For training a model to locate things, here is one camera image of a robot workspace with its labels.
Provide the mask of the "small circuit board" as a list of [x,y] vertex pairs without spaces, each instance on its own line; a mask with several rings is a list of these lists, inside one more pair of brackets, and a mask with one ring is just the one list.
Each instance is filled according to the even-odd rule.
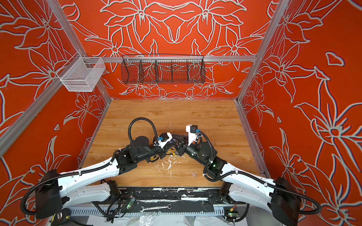
[[227,208],[225,210],[225,221],[236,223],[239,219],[239,213],[235,208]]

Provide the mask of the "yellow black pliers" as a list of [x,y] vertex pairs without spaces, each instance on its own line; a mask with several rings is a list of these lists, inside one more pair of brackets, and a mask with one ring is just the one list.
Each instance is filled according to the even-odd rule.
[[169,149],[166,154],[175,156],[176,155],[176,150]]

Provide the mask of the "white mesh basket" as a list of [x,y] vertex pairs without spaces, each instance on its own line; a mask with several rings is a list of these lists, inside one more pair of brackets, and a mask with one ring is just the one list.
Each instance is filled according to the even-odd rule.
[[101,57],[90,63],[85,58],[74,58],[57,77],[70,92],[92,92],[106,67]]

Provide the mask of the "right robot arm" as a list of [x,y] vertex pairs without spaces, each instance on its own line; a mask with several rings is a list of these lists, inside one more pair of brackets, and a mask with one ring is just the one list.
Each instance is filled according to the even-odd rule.
[[208,181],[223,181],[223,193],[234,202],[268,211],[285,226],[296,226],[300,215],[315,215],[322,210],[315,199],[298,193],[286,179],[257,176],[219,158],[210,139],[201,131],[172,137],[178,155],[187,154],[202,164],[203,177]]

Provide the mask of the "tape measure on base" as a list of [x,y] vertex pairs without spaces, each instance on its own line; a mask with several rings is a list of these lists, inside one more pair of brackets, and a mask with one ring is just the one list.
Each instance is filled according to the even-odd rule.
[[62,226],[70,220],[71,210],[68,208],[63,209],[61,212],[55,214],[51,220],[51,226]]

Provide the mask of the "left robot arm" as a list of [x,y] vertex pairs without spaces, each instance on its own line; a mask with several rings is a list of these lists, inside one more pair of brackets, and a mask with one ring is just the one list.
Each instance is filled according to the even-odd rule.
[[[147,137],[132,138],[132,126],[138,121],[148,122],[154,132],[153,143]],[[41,181],[32,186],[23,196],[20,209],[28,216],[36,219],[48,218],[68,206],[85,202],[103,202],[118,190],[111,189],[109,183],[101,188],[91,184],[103,179],[125,174],[142,161],[151,162],[154,156],[163,158],[168,151],[167,145],[172,141],[171,133],[158,135],[154,123],[147,118],[139,117],[128,126],[130,144],[113,152],[112,157],[103,162],[70,172],[58,173],[55,169],[47,172]]]

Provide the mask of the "silver wrench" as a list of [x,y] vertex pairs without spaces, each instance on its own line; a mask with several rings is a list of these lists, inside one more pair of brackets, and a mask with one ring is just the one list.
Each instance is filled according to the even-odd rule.
[[156,207],[144,207],[144,206],[141,206],[140,212],[152,211],[152,210],[160,210],[160,209],[171,209],[171,208],[172,208],[171,204],[164,205],[164,206],[156,206]]

